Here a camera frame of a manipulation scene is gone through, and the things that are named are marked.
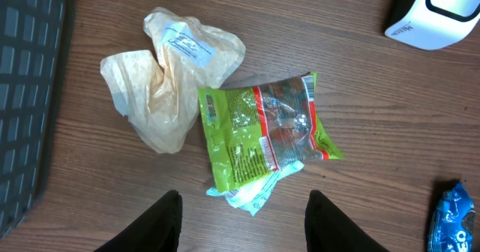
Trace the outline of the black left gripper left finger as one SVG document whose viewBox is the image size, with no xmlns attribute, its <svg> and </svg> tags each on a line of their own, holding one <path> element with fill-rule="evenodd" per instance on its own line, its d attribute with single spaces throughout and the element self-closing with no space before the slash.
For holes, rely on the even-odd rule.
<svg viewBox="0 0 480 252">
<path fill-rule="evenodd" d="M 177 190 L 170 190 L 95 252 L 176 252 L 182 212 L 181 195 Z"/>
</svg>

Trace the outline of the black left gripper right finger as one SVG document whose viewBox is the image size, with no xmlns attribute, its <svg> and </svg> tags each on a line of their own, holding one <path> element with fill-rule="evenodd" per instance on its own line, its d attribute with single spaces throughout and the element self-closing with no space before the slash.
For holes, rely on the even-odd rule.
<svg viewBox="0 0 480 252">
<path fill-rule="evenodd" d="M 312 190 L 305 210 L 308 252 L 388 252 L 319 190 Z"/>
</svg>

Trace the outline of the teal snack packet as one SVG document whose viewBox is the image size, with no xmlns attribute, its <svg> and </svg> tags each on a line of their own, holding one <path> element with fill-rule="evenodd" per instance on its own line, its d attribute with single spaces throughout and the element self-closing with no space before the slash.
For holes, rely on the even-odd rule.
<svg viewBox="0 0 480 252">
<path fill-rule="evenodd" d="M 210 197 L 224 197 L 230 206 L 249 212 L 253 217 L 265 205 L 275 185 L 281 179 L 299 172 L 304 166 L 301 161 L 297 160 L 285 168 L 273 172 L 258 181 L 246 184 L 239 189 L 221 193 L 216 187 L 211 187 L 206 191 L 206 195 Z"/>
</svg>

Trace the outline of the blue oreo packet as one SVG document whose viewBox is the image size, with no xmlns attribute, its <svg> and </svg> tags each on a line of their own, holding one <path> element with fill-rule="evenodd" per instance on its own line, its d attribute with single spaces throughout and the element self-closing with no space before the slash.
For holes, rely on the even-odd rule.
<svg viewBox="0 0 480 252">
<path fill-rule="evenodd" d="M 443 192 L 433 212 L 428 252 L 471 252 L 476 210 L 462 183 Z"/>
</svg>

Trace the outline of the green candy bag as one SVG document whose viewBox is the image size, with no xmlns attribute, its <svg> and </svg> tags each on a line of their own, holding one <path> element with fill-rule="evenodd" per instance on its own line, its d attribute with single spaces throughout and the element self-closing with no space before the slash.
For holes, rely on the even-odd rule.
<svg viewBox="0 0 480 252">
<path fill-rule="evenodd" d="M 296 161 L 342 159 L 317 115 L 314 72 L 245 88 L 198 91 L 217 190 L 233 191 Z"/>
</svg>

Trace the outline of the beige snack bag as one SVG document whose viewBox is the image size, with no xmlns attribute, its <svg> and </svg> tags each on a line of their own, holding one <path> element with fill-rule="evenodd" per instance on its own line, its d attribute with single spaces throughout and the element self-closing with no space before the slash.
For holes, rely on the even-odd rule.
<svg viewBox="0 0 480 252">
<path fill-rule="evenodd" d="M 218 89 L 246 47 L 234 34 L 156 7 L 143 22 L 154 50 L 104 58 L 100 73 L 116 110 L 156 152 L 179 152 L 199 113 L 198 91 Z"/>
</svg>

